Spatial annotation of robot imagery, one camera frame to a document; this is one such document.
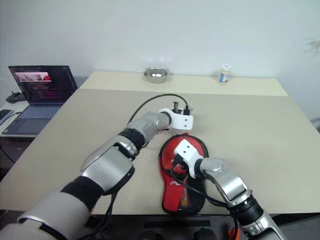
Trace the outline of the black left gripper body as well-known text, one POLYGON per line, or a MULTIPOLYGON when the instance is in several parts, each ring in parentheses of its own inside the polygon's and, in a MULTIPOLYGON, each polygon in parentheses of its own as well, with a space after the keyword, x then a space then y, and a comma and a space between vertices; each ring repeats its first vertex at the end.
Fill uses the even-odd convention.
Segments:
POLYGON ((184 107, 180 107, 179 106, 179 102, 174 101, 173 102, 173 109, 172 111, 176 114, 180 114, 180 115, 192 115, 194 109, 189 107, 189 105, 185 105, 184 107))

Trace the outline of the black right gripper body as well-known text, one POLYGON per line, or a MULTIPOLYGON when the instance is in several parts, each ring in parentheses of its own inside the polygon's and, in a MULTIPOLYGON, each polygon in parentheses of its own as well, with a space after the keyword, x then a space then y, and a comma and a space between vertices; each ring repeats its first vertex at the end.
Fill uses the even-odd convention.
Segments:
POLYGON ((185 178, 188 175, 188 166, 180 155, 177 154, 172 160, 170 172, 177 178, 185 178))

